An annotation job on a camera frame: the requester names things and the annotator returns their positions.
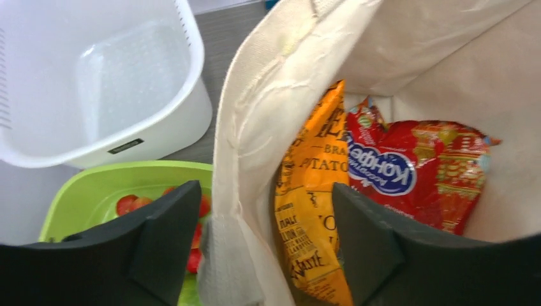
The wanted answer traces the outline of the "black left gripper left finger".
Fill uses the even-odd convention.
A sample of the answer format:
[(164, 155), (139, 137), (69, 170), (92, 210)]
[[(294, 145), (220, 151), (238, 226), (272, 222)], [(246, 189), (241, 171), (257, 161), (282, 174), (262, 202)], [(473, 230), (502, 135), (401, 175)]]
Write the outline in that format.
[(176, 305), (198, 223), (197, 180), (63, 238), (1, 246), (2, 305)]

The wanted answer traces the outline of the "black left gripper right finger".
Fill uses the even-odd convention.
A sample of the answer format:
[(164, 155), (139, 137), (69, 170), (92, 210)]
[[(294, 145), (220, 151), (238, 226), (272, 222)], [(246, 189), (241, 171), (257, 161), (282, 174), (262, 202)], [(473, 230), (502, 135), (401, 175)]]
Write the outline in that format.
[(355, 305), (539, 305), (540, 235), (501, 243), (430, 227), (332, 189)]

